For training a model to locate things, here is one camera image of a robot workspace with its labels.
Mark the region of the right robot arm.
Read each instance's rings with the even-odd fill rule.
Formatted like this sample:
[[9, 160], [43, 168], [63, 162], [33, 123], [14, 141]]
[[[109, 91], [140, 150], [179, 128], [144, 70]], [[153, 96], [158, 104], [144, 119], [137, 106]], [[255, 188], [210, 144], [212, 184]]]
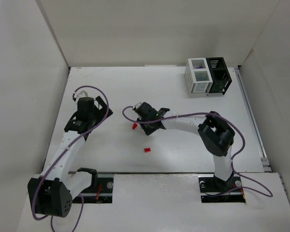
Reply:
[[137, 121], [146, 135], [158, 129], [180, 130], [200, 136], [207, 151], [213, 155], [214, 178], [220, 184], [228, 184], [233, 177], [231, 168], [231, 150], [234, 142], [234, 130], [222, 119], [213, 116], [211, 111], [205, 118], [174, 114], [169, 108], [158, 111], [147, 102], [137, 104], [133, 111], [138, 115]]

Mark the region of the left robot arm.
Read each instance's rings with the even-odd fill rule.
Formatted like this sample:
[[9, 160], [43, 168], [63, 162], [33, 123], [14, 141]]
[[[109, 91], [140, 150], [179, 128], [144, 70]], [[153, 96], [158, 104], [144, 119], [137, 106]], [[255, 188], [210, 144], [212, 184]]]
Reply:
[[95, 169], [79, 168], [68, 178], [70, 168], [90, 133], [112, 115], [108, 102], [100, 96], [82, 96], [75, 100], [77, 110], [64, 128], [59, 148], [47, 167], [28, 182], [33, 216], [66, 217], [73, 200], [87, 188], [97, 188]]

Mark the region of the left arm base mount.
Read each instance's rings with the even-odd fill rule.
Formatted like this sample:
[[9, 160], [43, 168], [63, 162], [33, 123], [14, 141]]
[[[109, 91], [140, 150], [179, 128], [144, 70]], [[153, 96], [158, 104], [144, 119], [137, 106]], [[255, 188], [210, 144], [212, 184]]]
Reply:
[[80, 195], [84, 198], [84, 203], [90, 204], [106, 204], [112, 203], [113, 200], [113, 183], [114, 176], [110, 174], [98, 174], [97, 170], [90, 168], [79, 168], [71, 177], [72, 183], [77, 187], [83, 187], [84, 177], [89, 186], [82, 189]]

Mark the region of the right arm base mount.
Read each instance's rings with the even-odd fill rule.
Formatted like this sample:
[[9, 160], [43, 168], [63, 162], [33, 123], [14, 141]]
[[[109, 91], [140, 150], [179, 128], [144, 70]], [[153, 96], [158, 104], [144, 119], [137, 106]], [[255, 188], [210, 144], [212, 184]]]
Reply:
[[199, 177], [199, 187], [202, 203], [246, 203], [239, 176], [233, 176], [228, 181], [222, 181], [215, 176]]

